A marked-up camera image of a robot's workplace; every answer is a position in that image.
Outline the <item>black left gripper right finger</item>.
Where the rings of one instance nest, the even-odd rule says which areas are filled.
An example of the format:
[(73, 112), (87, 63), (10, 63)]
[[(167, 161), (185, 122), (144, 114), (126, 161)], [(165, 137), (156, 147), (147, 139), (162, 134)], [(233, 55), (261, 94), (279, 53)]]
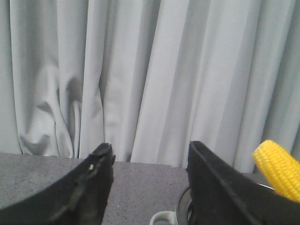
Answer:
[(298, 225), (300, 205), (233, 169), (200, 141), (188, 149), (188, 181), (199, 225)]

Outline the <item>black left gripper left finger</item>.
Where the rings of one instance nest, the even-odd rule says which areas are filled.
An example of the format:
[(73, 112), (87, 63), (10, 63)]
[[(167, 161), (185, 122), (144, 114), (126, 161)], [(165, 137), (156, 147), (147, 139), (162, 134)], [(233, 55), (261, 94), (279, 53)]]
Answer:
[(76, 168), (0, 211), (2, 225), (100, 225), (113, 183), (112, 146), (100, 144)]

